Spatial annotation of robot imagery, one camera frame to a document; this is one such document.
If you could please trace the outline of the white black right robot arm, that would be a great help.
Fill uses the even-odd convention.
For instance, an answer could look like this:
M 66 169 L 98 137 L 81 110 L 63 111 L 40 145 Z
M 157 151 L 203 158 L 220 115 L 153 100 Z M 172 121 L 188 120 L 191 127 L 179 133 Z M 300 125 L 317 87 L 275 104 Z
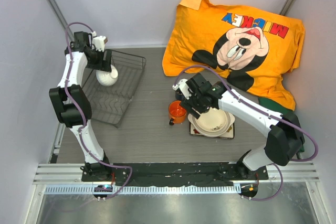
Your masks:
M 200 133 L 217 137 L 236 116 L 266 138 L 265 144 L 247 151 L 237 161 L 237 173 L 242 179 L 250 179 L 256 170 L 270 164 L 286 166 L 304 144 L 298 117 L 293 112 L 282 115 L 268 110 L 220 81 L 211 84 L 198 73 L 178 81 L 173 90 L 182 94 L 180 105 Z

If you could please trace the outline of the large white oval dish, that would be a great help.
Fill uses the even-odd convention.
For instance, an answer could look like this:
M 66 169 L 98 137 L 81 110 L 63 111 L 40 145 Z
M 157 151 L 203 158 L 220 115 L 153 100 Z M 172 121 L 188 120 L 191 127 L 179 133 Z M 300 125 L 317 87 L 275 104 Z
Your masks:
M 218 131 L 218 132 L 207 132 L 207 131 L 205 131 L 205 130 L 203 130 L 203 129 L 201 129 L 194 121 L 193 121 L 193 124 L 194 124 L 194 126 L 195 127 L 197 127 L 198 128 L 198 130 L 200 131 L 200 132 L 206 132 L 206 133 L 219 133 L 219 135 L 221 135 L 223 132 L 226 132 L 227 130 L 228 130 L 228 128 L 232 125 L 232 124 L 234 124 L 234 122 L 235 122 L 235 117 L 231 114 L 231 113 L 228 113 L 228 112 L 226 112 L 228 115 L 229 115 L 229 123 L 228 123 L 228 125 L 227 125 L 227 128 L 226 129 L 223 129 L 223 130 L 221 130 L 221 131 Z

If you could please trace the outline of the blue mug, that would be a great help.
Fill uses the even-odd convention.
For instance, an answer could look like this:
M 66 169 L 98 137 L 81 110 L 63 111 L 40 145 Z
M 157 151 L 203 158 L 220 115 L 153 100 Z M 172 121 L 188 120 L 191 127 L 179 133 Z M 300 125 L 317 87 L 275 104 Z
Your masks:
M 180 89 L 175 91 L 175 98 L 179 101 L 182 101 L 184 99 L 183 93 L 180 91 Z

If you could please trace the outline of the black wire dish rack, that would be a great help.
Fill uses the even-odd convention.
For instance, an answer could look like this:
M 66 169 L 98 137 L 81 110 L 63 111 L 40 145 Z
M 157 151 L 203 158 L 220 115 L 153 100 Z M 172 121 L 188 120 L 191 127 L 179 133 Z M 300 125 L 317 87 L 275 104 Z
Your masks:
M 146 59 L 111 49 L 108 54 L 119 74 L 116 83 L 102 86 L 93 70 L 85 77 L 82 89 L 91 104 L 92 119 L 119 127 L 143 75 Z

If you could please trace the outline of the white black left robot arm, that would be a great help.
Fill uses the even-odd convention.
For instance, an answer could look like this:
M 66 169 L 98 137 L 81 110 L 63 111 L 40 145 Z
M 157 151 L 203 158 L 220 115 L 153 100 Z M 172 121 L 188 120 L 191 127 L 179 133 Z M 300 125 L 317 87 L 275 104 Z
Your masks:
M 117 80 L 111 51 L 104 49 L 106 42 L 105 36 L 97 36 L 94 31 L 76 32 L 74 40 L 67 43 L 62 78 L 57 87 L 49 90 L 58 121 L 73 132 L 85 156 L 80 168 L 85 182 L 105 182 L 112 174 L 109 160 L 93 132 L 91 104 L 81 86 L 87 68 L 97 72 L 102 84 L 109 86 Z

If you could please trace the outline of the white ribbed bowl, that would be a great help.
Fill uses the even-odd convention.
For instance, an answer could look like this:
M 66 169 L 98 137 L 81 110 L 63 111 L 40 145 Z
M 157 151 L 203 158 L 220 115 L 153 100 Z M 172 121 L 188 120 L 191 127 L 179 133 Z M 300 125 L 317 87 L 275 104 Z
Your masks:
M 111 65 L 111 71 L 105 72 L 101 70 L 96 71 L 96 78 L 98 82 L 105 87 L 114 85 L 118 80 L 118 71 L 115 66 Z

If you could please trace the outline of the orange mug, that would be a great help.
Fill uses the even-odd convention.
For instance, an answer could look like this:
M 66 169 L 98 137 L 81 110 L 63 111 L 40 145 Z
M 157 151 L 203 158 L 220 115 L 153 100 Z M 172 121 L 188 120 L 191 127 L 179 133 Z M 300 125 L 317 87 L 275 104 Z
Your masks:
M 176 100 L 170 103 L 168 107 L 169 125 L 181 124 L 185 121 L 187 111 L 181 107 L 181 101 Z

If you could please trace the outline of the square floral plate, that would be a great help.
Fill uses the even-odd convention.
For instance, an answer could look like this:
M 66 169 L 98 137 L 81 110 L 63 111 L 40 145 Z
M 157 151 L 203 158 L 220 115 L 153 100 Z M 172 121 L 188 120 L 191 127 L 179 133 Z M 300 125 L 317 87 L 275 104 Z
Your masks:
M 194 117 L 192 115 L 188 115 L 187 119 L 190 122 L 190 135 L 193 136 L 206 136 L 211 138 L 223 138 L 223 139 L 233 139 L 235 136 L 235 124 L 232 124 L 226 132 L 223 132 L 221 135 L 219 133 L 206 133 L 200 132 L 197 127 L 194 126 L 193 121 Z

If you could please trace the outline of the small cream plate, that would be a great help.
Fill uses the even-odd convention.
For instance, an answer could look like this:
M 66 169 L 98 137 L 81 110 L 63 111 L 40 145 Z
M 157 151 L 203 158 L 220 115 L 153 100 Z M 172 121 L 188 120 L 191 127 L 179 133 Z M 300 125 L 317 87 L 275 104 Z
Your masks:
M 227 128 L 229 115 L 222 110 L 210 108 L 206 113 L 202 113 L 194 122 L 207 132 L 218 132 Z

